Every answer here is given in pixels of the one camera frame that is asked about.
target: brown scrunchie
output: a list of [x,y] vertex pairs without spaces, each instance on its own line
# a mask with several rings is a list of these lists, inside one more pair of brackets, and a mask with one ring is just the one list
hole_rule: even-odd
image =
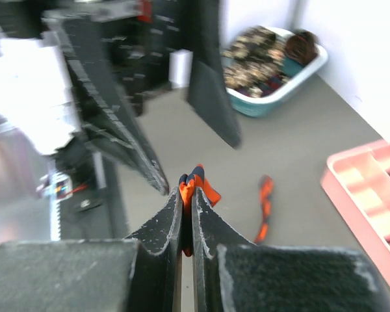
[[306,66],[317,57],[317,39],[312,32],[298,31],[286,41],[285,54]]

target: pink tray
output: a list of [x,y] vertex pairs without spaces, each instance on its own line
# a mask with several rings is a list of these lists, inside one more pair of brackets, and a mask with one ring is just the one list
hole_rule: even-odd
[[390,286],[390,144],[332,155],[322,187]]

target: plastic basket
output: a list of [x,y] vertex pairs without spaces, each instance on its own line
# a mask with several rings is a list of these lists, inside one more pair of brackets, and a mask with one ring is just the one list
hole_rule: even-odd
[[[293,33],[282,28],[267,27],[271,31],[274,31],[279,36],[290,36]],[[269,96],[252,98],[245,96],[233,89],[227,88],[227,92],[230,96],[231,104],[236,111],[250,116],[250,117],[264,117],[272,109],[287,101],[292,95],[294,95],[300,86],[312,77],[318,70],[325,65],[328,61],[328,53],[326,50],[317,45],[318,56],[310,62],[298,75],[294,76],[288,83],[281,86],[275,92]]]

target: table surface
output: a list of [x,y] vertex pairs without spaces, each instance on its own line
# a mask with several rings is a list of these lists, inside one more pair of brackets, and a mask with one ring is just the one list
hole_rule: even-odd
[[[150,103],[148,113],[139,119],[171,186],[202,163],[206,178],[222,195],[215,211],[253,239],[261,221],[258,181],[268,174],[275,189],[267,244],[361,249],[320,179],[330,155],[380,136],[321,79],[312,79],[266,118],[239,116],[240,150],[220,140],[181,99],[181,93]],[[165,198],[123,166],[119,178],[134,230],[163,206]],[[191,311],[191,260],[183,263],[182,285],[183,311]]]

